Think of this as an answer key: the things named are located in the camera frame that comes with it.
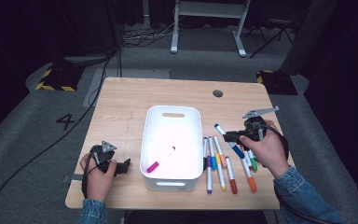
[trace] number 4 marking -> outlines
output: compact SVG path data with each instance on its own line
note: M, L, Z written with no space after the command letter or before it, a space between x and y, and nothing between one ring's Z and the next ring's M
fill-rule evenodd
M60 119L57 119L57 123L65 123L65 127L63 128L64 130L66 130L68 128L69 123L74 123L74 120L71 120L72 115L71 114L67 114L65 116L63 116Z

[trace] pink marker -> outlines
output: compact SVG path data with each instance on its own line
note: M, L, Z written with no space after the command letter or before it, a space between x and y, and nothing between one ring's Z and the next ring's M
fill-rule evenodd
M147 172L148 173L152 173L160 164L162 164L167 158L169 158L173 152L175 151L175 147L172 147L173 148L173 151L167 156L165 157L162 161L155 161L153 162L153 164L151 166L149 166L149 168L147 168Z

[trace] green marker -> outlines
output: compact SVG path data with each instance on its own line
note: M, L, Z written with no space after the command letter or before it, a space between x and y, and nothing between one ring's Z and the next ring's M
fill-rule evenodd
M249 155L249 159L251 160L252 169L254 171L257 171L257 163L255 162L255 155L253 154L253 151L251 149L249 149L249 151L247 151L247 153Z

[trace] marker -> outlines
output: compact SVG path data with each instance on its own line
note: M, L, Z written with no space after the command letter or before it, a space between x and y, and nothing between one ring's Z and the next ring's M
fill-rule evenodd
M229 161L229 157L226 156L229 184L231 185L231 191L233 194L237 194L237 183L235 183L234 173L232 172L231 162Z
M242 160L243 168L245 168L246 175L248 176L249 185L251 186L252 191L256 191L255 180L253 179L251 171L249 170L249 165L247 164L245 158L241 160Z
M225 191L226 182L225 182L225 176L223 175L222 162L220 161L220 157L216 157L216 161L217 161L217 172L219 173L219 179L220 179L220 187L222 188L222 191Z
M253 170L253 166L251 163L251 158L249 156L249 151L243 151L243 153L245 154L245 159L246 159L246 164L248 164L249 170Z
M203 160L203 170L205 170L206 169L206 154L207 154L207 146L208 146L208 143L207 143L207 139L206 139L206 137L204 137L204 139L203 139L204 141L203 141L203 143L204 143L204 152L203 152L203 155L204 155L204 160Z
M162 161L153 162L153 164L151 166L149 166L149 168L147 168L146 171L148 173L152 173L160 164L162 164L165 160L167 160L167 158L169 158L175 151L175 147L172 147L172 148L173 148L173 151L168 156L166 156Z
M217 164L216 164L216 157L214 156L214 147L213 147L213 141L211 136L208 137L208 141L209 141L209 151L211 153L212 169L215 170L217 168Z
M251 160L253 170L257 171L257 162L255 162L255 154L251 149L249 149L248 154L249 154L249 159Z
M207 163L207 187L206 187L206 192L211 194L212 193L212 171L211 171L211 156L208 156L206 158L206 163Z
M215 144L216 147L217 147L217 152L219 152L220 161L222 162L222 166L226 168L226 167L227 167L226 158L225 158L225 156L223 155L222 148L220 147L219 139L217 139L217 137L216 137L216 135L215 135L215 136L213 137L213 140L214 140L214 144Z
M223 135L223 134L226 134L226 132L223 131L223 129L220 127L219 124L215 124L214 127L216 128L216 130L217 130L218 132L220 132L220 134L222 134L222 135ZM231 146L231 148L235 151L235 153L237 153L237 155L238 155L241 159L245 158L245 155L244 155L243 152L237 147L237 145L235 145L235 143L229 142L228 144Z

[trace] denim sleeve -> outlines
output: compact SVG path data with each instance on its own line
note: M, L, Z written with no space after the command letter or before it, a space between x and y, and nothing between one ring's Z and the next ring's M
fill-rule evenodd
M299 213L330 223L343 223L340 213L316 191L315 187L296 170L290 169L277 179L274 186L282 199ZM310 223L282 207L288 223Z
M83 210L77 223L107 224L104 203L91 199L83 200Z

